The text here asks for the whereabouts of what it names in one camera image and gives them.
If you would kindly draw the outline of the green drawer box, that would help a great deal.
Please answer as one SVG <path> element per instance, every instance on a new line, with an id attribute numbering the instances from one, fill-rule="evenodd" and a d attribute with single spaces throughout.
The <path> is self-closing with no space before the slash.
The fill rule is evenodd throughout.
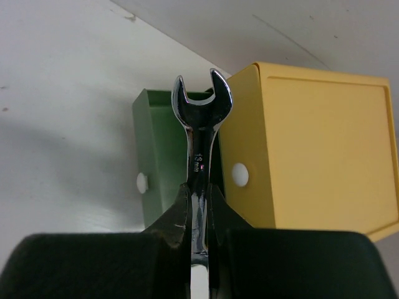
<path id="1" fill-rule="evenodd" d="M 138 160 L 137 189 L 142 195 L 145 227 L 175 201 L 186 182 L 187 138 L 171 106 L 171 92 L 141 91 L 132 105 Z"/>

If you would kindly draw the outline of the large silver wrench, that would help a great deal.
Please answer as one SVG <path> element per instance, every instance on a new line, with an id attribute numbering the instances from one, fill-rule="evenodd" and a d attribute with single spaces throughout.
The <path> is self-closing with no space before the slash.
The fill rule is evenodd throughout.
<path id="1" fill-rule="evenodd" d="M 181 75 L 177 76 L 171 91 L 171 106 L 185 130 L 187 140 L 186 185 L 190 191 L 185 228 L 190 251 L 189 267 L 203 266 L 208 273 L 208 297 L 216 298 L 217 289 L 211 286 L 209 258 L 207 190 L 211 172 L 211 158 L 216 135 L 231 113 L 233 96 L 219 70 L 209 70 L 212 94 L 205 99 L 193 100 L 188 96 Z"/>

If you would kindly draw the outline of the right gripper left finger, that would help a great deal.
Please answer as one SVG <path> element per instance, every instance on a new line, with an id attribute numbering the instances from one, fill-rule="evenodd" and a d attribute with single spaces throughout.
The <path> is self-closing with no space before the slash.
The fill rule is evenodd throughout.
<path id="1" fill-rule="evenodd" d="M 189 298 L 190 196 L 181 185 L 141 232 L 25 237 L 1 272 L 1 297 Z"/>

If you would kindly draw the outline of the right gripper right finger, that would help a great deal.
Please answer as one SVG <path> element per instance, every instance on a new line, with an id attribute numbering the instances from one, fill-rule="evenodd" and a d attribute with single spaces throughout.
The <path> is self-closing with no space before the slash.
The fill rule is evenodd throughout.
<path id="1" fill-rule="evenodd" d="M 396 298 L 382 258 L 357 232 L 252 227 L 208 186 L 211 298 Z"/>

